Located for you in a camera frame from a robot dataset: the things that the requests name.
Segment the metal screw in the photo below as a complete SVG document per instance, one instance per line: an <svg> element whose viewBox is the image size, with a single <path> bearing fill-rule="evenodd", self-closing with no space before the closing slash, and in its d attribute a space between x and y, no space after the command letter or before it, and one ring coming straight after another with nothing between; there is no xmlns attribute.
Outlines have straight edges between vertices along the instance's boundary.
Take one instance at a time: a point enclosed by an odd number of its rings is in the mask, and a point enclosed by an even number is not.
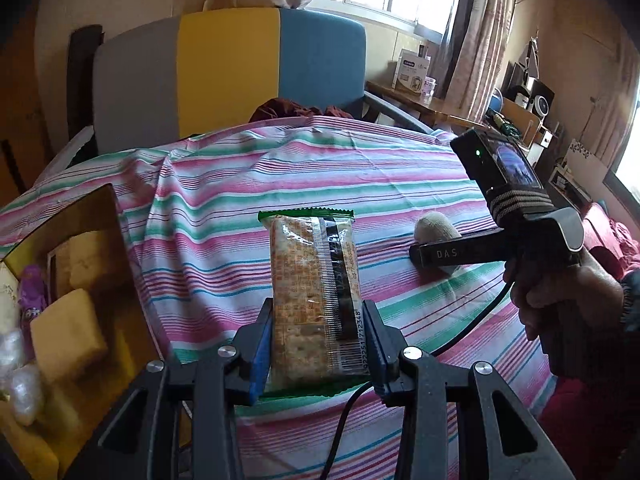
<svg viewBox="0 0 640 480"><path fill-rule="evenodd" d="M422 350L417 346L408 346L402 350L402 355L407 359L411 359L411 361L416 361L422 357Z"/></svg>
<svg viewBox="0 0 640 480"><path fill-rule="evenodd" d="M485 361L478 361L474 365L474 368L476 369L476 372L478 372L481 375L489 375L491 372L494 371L494 368Z"/></svg>
<svg viewBox="0 0 640 480"><path fill-rule="evenodd" d="M220 348L218 348L218 355L220 357L233 357L237 353L238 350L236 350L235 346L222 345Z"/></svg>
<svg viewBox="0 0 640 480"><path fill-rule="evenodd" d="M164 370L164 363L162 361L149 361L146 364L146 371L155 374Z"/></svg>

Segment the sleeve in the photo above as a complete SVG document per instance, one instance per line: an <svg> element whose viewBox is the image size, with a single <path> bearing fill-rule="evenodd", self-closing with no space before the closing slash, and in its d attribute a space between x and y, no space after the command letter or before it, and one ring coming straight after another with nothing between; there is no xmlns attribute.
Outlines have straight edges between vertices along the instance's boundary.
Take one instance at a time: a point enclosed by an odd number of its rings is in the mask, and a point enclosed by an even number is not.
<svg viewBox="0 0 640 480"><path fill-rule="evenodd" d="M620 281L625 293L622 324L625 332L640 332L640 269L628 273Z"/></svg>

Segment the striped fabric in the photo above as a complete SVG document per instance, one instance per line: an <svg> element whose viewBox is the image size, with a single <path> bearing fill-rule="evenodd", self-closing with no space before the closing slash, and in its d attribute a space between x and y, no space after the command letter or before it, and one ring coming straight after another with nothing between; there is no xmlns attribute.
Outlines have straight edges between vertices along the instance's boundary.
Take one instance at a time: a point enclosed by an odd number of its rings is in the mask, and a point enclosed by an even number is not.
<svg viewBox="0 0 640 480"><path fill-rule="evenodd" d="M449 148L432 136L335 118L238 126L156 149L103 155L31 189L0 215L0 254L56 211L111 182L144 277L141 297L158 340L186 362L252 322L271 295L268 231L259 210L306 205L353 208L362 297L409 344L434 349L459 332L502 288L503 265L466 266L445 280L408 258L415 221L447 215L460 232L493 226L482 194ZM442 358L495 365L534 413L553 379L539 343L526 341L505 300ZM350 392L271 399L238 408L244 470L263 479L313 479L321 470ZM457 476L449 410L450 473ZM351 412L332 479L391 478L402 409L372 392Z"/></svg>

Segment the device screen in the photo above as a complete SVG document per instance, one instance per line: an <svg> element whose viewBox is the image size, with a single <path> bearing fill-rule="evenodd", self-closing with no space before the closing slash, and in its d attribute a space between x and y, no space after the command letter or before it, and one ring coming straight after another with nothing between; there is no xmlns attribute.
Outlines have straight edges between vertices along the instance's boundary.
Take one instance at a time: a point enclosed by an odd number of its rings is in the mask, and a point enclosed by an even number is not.
<svg viewBox="0 0 640 480"><path fill-rule="evenodd" d="M516 186L542 187L531 166L516 146L491 137L485 137L484 140L507 182Z"/></svg>

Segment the window sill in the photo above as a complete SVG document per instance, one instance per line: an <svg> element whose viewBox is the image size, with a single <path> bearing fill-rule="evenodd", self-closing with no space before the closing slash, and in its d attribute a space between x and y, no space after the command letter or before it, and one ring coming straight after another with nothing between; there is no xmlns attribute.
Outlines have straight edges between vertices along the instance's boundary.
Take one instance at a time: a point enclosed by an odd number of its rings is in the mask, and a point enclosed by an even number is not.
<svg viewBox="0 0 640 480"><path fill-rule="evenodd" d="M322 10L332 14L340 14L347 18L356 18L368 22L386 25L405 34L412 34L422 40L430 41L439 45L442 42L442 35L435 30L423 27L422 25L406 22L400 18L375 9L369 9L360 5L346 4L337 0L311 0L306 6L310 10Z"/></svg>
<svg viewBox="0 0 640 480"><path fill-rule="evenodd" d="M616 177L613 171L607 171L606 176L602 183L613 193L622 206L631 215L631 218L640 226L640 202L636 200L636 197L626 188L620 179Z"/></svg>

